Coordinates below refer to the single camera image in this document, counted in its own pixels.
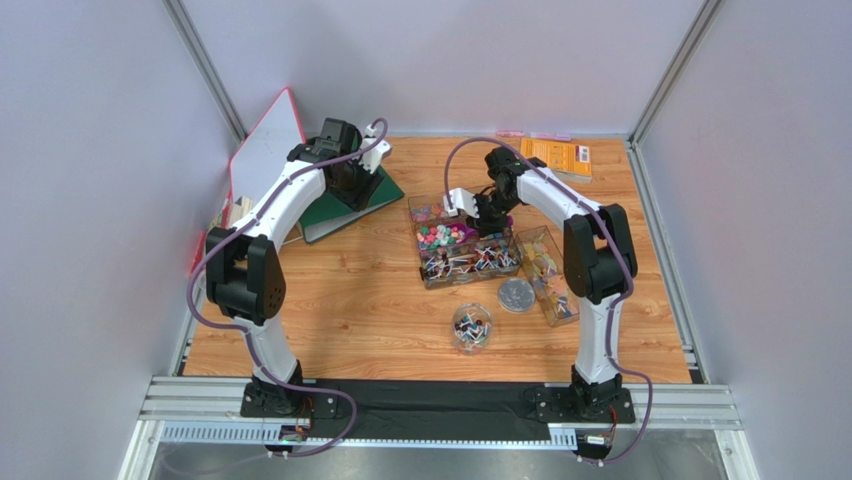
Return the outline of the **three-compartment clear candy box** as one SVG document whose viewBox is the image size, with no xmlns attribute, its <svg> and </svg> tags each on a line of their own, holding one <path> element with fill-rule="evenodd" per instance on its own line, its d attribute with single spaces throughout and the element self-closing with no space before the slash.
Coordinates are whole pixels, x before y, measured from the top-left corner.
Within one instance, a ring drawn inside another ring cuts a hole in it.
<svg viewBox="0 0 852 480">
<path fill-rule="evenodd" d="M 418 251 L 418 272 L 426 289 L 507 277 L 519 271 L 521 256 L 512 218 L 511 226 L 502 233 L 456 244 L 447 235 L 446 226 L 466 224 L 466 216 L 448 216 L 440 194 L 410 198 L 408 212 Z"/>
</svg>

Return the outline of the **single clear candy box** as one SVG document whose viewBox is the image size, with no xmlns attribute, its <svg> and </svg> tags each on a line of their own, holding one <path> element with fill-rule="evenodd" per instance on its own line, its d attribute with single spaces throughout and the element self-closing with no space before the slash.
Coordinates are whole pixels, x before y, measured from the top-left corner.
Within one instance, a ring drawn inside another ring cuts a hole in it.
<svg viewBox="0 0 852 480">
<path fill-rule="evenodd" d="M 563 257 L 545 226 L 515 235 L 521 254 L 521 269 L 533 287 L 547 324 L 560 327 L 579 320 L 579 306 L 564 277 Z"/>
</svg>

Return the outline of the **clear plastic jar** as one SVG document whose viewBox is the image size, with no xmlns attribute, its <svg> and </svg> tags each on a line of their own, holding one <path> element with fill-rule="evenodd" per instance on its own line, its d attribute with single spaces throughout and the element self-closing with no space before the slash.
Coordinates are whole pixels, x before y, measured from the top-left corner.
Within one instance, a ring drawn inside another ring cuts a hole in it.
<svg viewBox="0 0 852 480">
<path fill-rule="evenodd" d="M 483 351 L 493 333 L 493 318 L 489 310 L 479 303 L 459 306 L 451 320 L 455 348 L 472 355 Z"/>
</svg>

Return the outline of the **purple plastic scoop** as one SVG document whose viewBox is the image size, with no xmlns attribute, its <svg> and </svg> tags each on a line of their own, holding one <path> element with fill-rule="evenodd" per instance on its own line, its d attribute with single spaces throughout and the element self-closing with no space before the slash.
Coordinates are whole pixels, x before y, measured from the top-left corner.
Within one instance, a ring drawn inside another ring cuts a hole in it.
<svg viewBox="0 0 852 480">
<path fill-rule="evenodd" d="M 480 238 L 476 229 L 468 227 L 464 223 L 451 223 L 446 226 L 446 231 L 456 244 L 477 241 Z"/>
</svg>

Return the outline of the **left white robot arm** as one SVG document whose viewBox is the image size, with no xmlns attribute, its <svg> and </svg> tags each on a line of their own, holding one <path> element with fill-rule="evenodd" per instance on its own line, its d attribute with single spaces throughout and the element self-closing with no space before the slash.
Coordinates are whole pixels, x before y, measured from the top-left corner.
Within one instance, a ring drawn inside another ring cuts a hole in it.
<svg viewBox="0 0 852 480">
<path fill-rule="evenodd" d="M 309 393 L 279 316 L 286 281 L 278 259 L 284 238 L 323 194 L 352 211 L 365 209 L 382 183 L 390 155 L 388 123 L 364 129 L 338 119 L 324 121 L 319 135 L 293 147 L 280 175 L 247 215 L 230 228 L 215 227 L 191 279 L 206 280 L 206 295 L 227 317 L 223 330 L 239 332 L 253 363 L 251 385 L 293 401 Z"/>
</svg>

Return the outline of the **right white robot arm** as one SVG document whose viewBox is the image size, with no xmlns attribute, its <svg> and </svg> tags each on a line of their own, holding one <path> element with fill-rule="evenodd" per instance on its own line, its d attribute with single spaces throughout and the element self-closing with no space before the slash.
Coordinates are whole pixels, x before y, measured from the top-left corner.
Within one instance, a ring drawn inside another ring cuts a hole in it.
<svg viewBox="0 0 852 480">
<path fill-rule="evenodd" d="M 618 329 L 633 292 L 637 259 L 629 221 L 618 204 L 591 201 L 562 182 L 544 162 L 500 146 L 485 158 L 492 188 L 474 194 L 447 189 L 444 205 L 462 212 L 470 227 L 486 235 L 506 226 L 518 205 L 536 208 L 563 233 L 562 272 L 577 299 L 580 345 L 571 390 L 580 408 L 597 412 L 617 402 L 623 371 Z"/>
</svg>

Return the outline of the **green binder folder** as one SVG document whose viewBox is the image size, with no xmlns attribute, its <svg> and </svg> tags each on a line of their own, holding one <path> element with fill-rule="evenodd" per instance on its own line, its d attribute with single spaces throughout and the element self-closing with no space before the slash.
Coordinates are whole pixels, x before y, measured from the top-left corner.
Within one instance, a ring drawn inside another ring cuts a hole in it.
<svg viewBox="0 0 852 480">
<path fill-rule="evenodd" d="M 297 222 L 303 240 L 315 243 L 405 197 L 402 188 L 383 167 L 378 169 L 378 174 L 383 179 L 363 210 L 352 210 L 330 192 L 313 201 Z"/>
</svg>

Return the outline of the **orange book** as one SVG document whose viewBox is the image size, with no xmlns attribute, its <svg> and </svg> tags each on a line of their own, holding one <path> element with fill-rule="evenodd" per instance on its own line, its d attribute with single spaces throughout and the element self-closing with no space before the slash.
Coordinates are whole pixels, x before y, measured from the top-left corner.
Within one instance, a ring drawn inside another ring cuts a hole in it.
<svg viewBox="0 0 852 480">
<path fill-rule="evenodd" d="M 591 150 L 586 145 L 569 142 L 523 138 L 521 153 L 536 157 L 565 182 L 590 183 L 593 179 Z"/>
</svg>

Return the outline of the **red-framed whiteboard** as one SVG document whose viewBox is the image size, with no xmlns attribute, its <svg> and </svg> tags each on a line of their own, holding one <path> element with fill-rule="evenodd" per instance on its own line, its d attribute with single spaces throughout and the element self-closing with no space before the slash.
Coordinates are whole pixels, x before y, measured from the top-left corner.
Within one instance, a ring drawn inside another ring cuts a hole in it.
<svg viewBox="0 0 852 480">
<path fill-rule="evenodd" d="M 229 162 L 229 199 L 259 200 L 287 163 L 288 153 L 306 140 L 292 89 L 283 88 Z"/>
</svg>

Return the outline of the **silver round jar lid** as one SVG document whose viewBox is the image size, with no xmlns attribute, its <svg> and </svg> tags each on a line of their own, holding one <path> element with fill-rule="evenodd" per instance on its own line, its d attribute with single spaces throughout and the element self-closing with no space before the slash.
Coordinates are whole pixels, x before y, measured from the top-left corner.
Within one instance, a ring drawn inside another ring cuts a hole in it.
<svg viewBox="0 0 852 480">
<path fill-rule="evenodd" d="M 536 302 L 536 294 L 528 281 L 513 277 L 501 283 L 497 290 L 497 299 L 507 311 L 522 313 L 533 307 Z"/>
</svg>

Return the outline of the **stack of books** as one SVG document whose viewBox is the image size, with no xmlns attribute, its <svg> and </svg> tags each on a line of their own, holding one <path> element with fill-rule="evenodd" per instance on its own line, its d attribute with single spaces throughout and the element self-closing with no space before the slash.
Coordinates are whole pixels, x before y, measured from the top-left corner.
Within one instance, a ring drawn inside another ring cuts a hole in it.
<svg viewBox="0 0 852 480">
<path fill-rule="evenodd" d="M 251 211 L 254 204 L 255 202 L 246 196 L 234 197 L 232 194 L 228 194 L 226 196 L 220 212 L 201 233 L 193 260 L 189 267 L 189 273 L 192 273 L 205 254 L 205 241 L 209 231 L 213 228 L 231 228 L 238 220 Z"/>
</svg>

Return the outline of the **black base mat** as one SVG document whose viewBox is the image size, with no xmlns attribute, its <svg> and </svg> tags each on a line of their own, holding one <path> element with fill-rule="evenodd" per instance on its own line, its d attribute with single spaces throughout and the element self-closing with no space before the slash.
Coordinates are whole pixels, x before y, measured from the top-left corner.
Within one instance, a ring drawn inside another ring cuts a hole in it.
<svg viewBox="0 0 852 480">
<path fill-rule="evenodd" d="M 304 394 L 247 383 L 244 418 L 308 418 L 313 437 L 349 440 L 533 441 L 551 423 L 636 421 L 622 392 L 602 411 L 580 408 L 569 387 L 542 383 L 320 379 Z"/>
</svg>

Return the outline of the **aluminium rail frame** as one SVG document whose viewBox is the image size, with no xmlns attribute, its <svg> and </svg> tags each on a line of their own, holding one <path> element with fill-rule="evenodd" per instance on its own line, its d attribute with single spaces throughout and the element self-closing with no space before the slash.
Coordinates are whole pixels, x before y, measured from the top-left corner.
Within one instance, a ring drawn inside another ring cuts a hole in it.
<svg viewBox="0 0 852 480">
<path fill-rule="evenodd" d="M 246 417 L 241 377 L 150 382 L 123 479 L 755 479 L 733 395 L 627 381 L 582 414 L 566 383 L 318 381 L 303 413 Z"/>
</svg>

